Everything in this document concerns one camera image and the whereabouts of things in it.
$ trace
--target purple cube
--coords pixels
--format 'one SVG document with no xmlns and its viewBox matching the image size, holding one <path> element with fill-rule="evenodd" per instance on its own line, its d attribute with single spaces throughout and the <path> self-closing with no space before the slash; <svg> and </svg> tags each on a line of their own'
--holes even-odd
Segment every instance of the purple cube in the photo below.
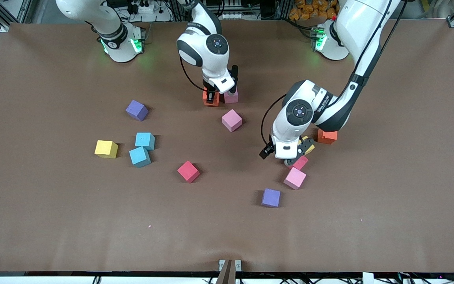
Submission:
<svg viewBox="0 0 454 284">
<path fill-rule="evenodd" d="M 148 114 L 148 109 L 144 104 L 137 101 L 132 101 L 131 104 L 126 108 L 126 112 L 134 119 L 143 121 Z"/>
<path fill-rule="evenodd" d="M 280 194 L 281 192 L 274 189 L 264 189 L 264 195 L 262 196 L 262 205 L 266 207 L 278 207 Z"/>
</svg>

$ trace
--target pink cube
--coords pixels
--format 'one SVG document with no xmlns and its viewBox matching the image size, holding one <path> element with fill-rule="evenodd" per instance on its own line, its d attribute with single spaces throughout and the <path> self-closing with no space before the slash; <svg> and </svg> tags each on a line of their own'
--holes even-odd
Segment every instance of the pink cube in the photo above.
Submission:
<svg viewBox="0 0 454 284">
<path fill-rule="evenodd" d="M 222 116 L 222 123 L 232 132 L 241 126 L 243 119 L 234 110 L 230 110 Z"/>
<path fill-rule="evenodd" d="M 290 172 L 288 173 L 288 176 L 285 178 L 285 181 L 283 183 L 293 189 L 299 189 L 305 177 L 305 173 L 299 171 L 296 168 L 292 168 L 290 169 Z"/>
<path fill-rule="evenodd" d="M 306 165 L 306 163 L 308 162 L 308 158 L 306 158 L 305 156 L 301 156 L 301 158 L 299 158 L 292 166 L 290 166 L 289 168 L 292 169 L 292 168 L 296 168 L 298 170 L 301 170 L 304 165 Z"/>
<path fill-rule="evenodd" d="M 179 169 L 178 172 L 188 182 L 193 182 L 199 176 L 199 170 L 192 165 L 190 161 L 185 162 Z"/>
<path fill-rule="evenodd" d="M 236 91 L 234 93 L 231 93 L 231 91 L 227 91 L 226 93 L 223 94 L 223 102 L 225 104 L 234 104 L 238 102 L 238 88 L 236 88 Z"/>
</svg>

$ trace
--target power strip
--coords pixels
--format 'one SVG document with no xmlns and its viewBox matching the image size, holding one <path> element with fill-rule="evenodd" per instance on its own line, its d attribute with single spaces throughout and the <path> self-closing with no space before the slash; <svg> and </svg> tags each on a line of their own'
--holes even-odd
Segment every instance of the power strip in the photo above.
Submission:
<svg viewBox="0 0 454 284">
<path fill-rule="evenodd" d="M 138 7 L 138 13 L 141 13 L 141 14 L 153 14 L 153 11 L 155 10 L 155 4 L 150 4 L 148 7 L 141 7 L 139 6 Z"/>
<path fill-rule="evenodd" d="M 240 19 L 243 14 L 239 12 L 228 12 L 228 13 L 223 13 L 222 14 L 222 20 L 227 20 L 227 19 Z"/>
</svg>

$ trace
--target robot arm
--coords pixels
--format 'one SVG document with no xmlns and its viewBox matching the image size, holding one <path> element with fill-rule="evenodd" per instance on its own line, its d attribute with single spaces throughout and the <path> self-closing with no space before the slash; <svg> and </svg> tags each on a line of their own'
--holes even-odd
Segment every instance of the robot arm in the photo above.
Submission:
<svg viewBox="0 0 454 284">
<path fill-rule="evenodd" d="M 191 65 L 202 68 L 203 81 L 225 93 L 234 87 L 229 74 L 229 44 L 222 36 L 220 20 L 200 0 L 178 0 L 191 11 L 192 22 L 177 40 L 180 57 Z"/>
<path fill-rule="evenodd" d="M 323 45 L 344 46 L 352 54 L 355 70 L 339 96 L 308 80 L 295 83 L 272 124 L 270 145 L 260 153 L 262 158 L 272 151 L 279 159 L 304 155 L 300 136 L 311 123 L 325 132 L 338 131 L 346 124 L 380 57 L 380 34 L 397 5 L 398 0 L 348 0 L 337 21 L 320 31 Z"/>
<path fill-rule="evenodd" d="M 127 62 L 143 51 L 141 28 L 122 23 L 114 9 L 101 6 L 104 0 L 56 0 L 70 19 L 88 22 L 101 38 L 104 51 L 117 62 Z"/>
</svg>

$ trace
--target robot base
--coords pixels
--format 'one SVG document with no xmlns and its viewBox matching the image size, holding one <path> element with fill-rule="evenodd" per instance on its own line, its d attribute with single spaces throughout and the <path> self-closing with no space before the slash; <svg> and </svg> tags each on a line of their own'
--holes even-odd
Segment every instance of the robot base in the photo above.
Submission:
<svg viewBox="0 0 454 284">
<path fill-rule="evenodd" d="M 120 47 L 116 50 L 110 48 L 104 48 L 104 52 L 108 54 L 114 61 L 124 63 L 131 61 L 138 54 L 143 52 L 144 40 L 146 31 L 141 30 L 140 27 L 136 27 L 131 23 L 124 23 L 127 27 L 127 38 L 120 44 Z"/>
<path fill-rule="evenodd" d="M 322 24 L 318 25 L 318 28 L 322 28 L 326 32 L 330 30 L 330 25 L 333 23 L 332 20 L 327 20 Z M 312 41 L 313 50 L 320 52 L 326 58 L 330 60 L 341 60 L 348 56 L 348 50 L 346 47 L 340 47 L 329 34 L 325 34 L 325 40 L 321 41 L 321 46 L 317 45 L 317 42 Z"/>
</svg>

